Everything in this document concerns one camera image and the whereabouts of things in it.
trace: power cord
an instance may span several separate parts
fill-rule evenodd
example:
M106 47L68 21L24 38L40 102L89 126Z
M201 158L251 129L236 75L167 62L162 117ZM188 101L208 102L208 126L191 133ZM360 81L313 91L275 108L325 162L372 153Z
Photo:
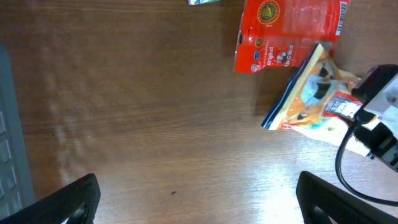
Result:
M335 169L336 169L336 174L337 178L340 181L343 186L350 191L352 194L355 196L368 200L370 202L374 203L379 203L381 205L389 205L389 206L394 206L398 207L398 202L395 201L390 201L390 200L384 200L384 199L379 199L379 198L374 198L371 196L368 196L366 194L362 194L361 192L358 192L352 186L350 186L347 181L344 179L343 174L341 173L341 160L343 158L344 151L346 149L346 145L350 137L354 134L354 131L359 128L362 124L366 123L364 120L369 119L369 113L363 110L363 108L359 109L359 111L355 114L355 120L352 122L347 130L347 133L345 134L340 147L337 150L337 155L336 155L336 161L335 161Z

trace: red snack bag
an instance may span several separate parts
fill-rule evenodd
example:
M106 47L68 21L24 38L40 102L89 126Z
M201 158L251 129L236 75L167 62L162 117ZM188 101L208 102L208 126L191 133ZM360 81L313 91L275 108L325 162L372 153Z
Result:
M350 0L246 0L235 71L297 67L316 43L333 55Z

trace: wooden desk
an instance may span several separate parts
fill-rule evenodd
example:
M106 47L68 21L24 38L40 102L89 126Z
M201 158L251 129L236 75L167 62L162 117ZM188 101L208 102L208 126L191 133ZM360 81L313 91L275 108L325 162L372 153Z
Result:
M292 70L232 72L243 5L1 1L37 198L92 172L96 223L302 223L300 171L341 187L336 147L260 127ZM397 1L353 0L337 64L397 63L397 24ZM347 152L343 169L398 200L383 165Z

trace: blue label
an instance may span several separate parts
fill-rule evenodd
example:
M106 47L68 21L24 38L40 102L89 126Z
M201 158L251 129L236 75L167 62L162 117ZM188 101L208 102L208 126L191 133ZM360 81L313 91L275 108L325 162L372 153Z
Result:
M260 57L260 51L259 51L259 50L256 50L256 53L254 53L254 60L255 60L255 61L258 61L258 60L259 60L259 57Z

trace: chip bag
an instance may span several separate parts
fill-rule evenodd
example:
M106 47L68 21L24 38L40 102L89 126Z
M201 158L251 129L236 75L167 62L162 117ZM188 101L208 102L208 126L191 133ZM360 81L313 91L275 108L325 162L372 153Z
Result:
M246 0L235 71L297 67L321 43L333 54L350 0Z
M268 130L294 129L316 140L339 146L362 103L351 96L360 79L338 70L328 51L317 44L292 75L282 98L266 116ZM377 121L368 124L368 128ZM352 138L347 148L366 156L369 149Z

